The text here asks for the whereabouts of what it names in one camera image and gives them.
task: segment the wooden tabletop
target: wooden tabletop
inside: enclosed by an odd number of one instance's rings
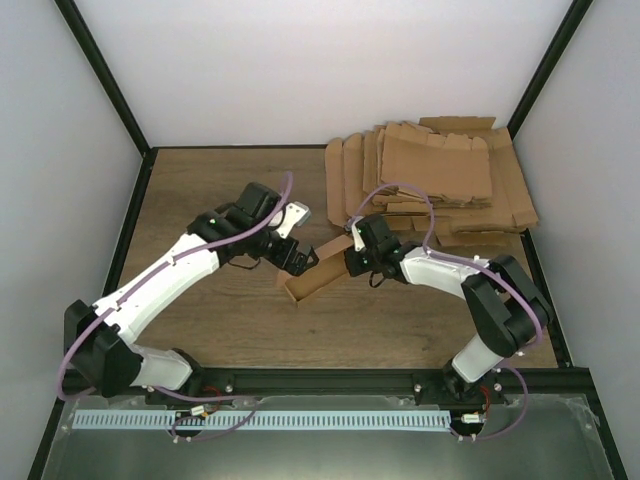
[[[322,149],[160,150],[121,285],[166,253],[198,214],[236,200],[252,181],[277,190],[287,170],[291,199],[313,212],[292,235],[319,246],[340,234],[326,219]],[[519,246],[448,251],[511,253],[525,263]],[[275,287],[276,272],[267,262],[253,271],[224,266],[174,301],[138,343],[181,348],[205,366],[439,368],[475,333],[465,302],[437,290],[397,282],[374,290],[363,277],[298,308]],[[513,364],[555,367],[549,340]]]

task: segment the stack of cardboard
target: stack of cardboard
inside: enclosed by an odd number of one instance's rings
[[[376,126],[326,148],[329,220],[344,226],[367,195],[406,183],[429,195],[442,245],[507,245],[509,234],[535,226],[511,137],[494,118],[429,117]],[[426,231],[428,206],[407,187],[387,188],[360,215],[381,213],[396,231]]]

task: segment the white wall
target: white wall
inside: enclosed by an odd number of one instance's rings
[[[640,3],[594,2],[516,139],[576,363],[640,478]]]
[[[506,124],[570,0],[77,0],[147,139],[324,143],[376,122]]]
[[[26,478],[62,315],[101,293],[140,156],[48,0],[0,15],[0,478]]]

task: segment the black metal frame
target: black metal frame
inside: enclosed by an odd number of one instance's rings
[[[135,230],[135,225],[142,207],[147,185],[151,177],[158,148],[150,148],[148,142],[138,126],[122,92],[120,91],[104,57],[100,53],[89,28],[73,0],[55,0],[58,8],[69,24],[80,47],[85,53],[89,63],[93,67],[96,76],[102,83],[105,92],[112,101],[123,124],[127,128],[131,138],[142,155],[142,164],[127,211],[122,231],[118,239],[116,251],[111,263],[111,268],[104,287],[104,294],[114,291],[120,280],[129,244]],[[546,81],[550,77],[555,65],[567,47],[571,37],[578,28],[582,18],[586,14],[592,0],[574,0],[558,28],[549,48],[547,49],[540,65],[524,92],[511,120],[508,124],[509,132],[515,137],[522,126],[527,114],[531,110],[538,95],[542,91]],[[323,145],[291,145],[296,148],[323,147]],[[201,148],[201,147],[176,147],[176,148]],[[546,299],[553,306],[553,302],[546,284],[540,261],[535,251],[531,234],[527,231],[522,235],[522,243],[529,262],[531,274],[536,286],[543,292]],[[599,417],[600,425],[598,433],[606,449],[609,464],[615,478],[627,478],[622,461],[620,459],[615,442],[609,430],[609,426],[602,410],[598,394],[591,379],[588,369],[576,368],[571,361],[571,355],[567,348],[562,329],[557,322],[548,327],[551,343],[558,363],[557,369],[523,369],[530,392],[548,394],[584,394],[589,402],[591,410]],[[432,380],[440,378],[441,370],[434,369],[205,369],[205,384],[224,387],[233,385],[236,393],[250,393],[257,396],[270,395],[413,395],[422,404],[440,403],[444,406],[456,407],[456,405],[442,404],[442,399],[427,391],[416,395],[414,385],[416,383],[429,384]],[[497,380],[503,386],[503,393],[519,393],[520,385],[517,379],[510,374],[497,374]],[[66,391],[73,393],[86,388],[84,379],[76,372],[67,373],[64,381]],[[140,389],[131,389],[132,394],[142,393]],[[53,436],[55,434],[63,403],[57,400],[54,404],[51,417],[47,424],[40,448],[32,465],[29,479],[41,477],[49,454]]]

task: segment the metal vent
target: metal vent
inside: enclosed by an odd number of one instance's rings
[[[194,427],[226,430],[247,415],[246,412],[220,411],[206,419],[189,419],[178,430]],[[73,420],[76,430],[167,430],[176,412],[144,410],[78,410]],[[414,410],[406,412],[372,411],[259,411],[242,430],[396,430],[448,432],[449,412]]]

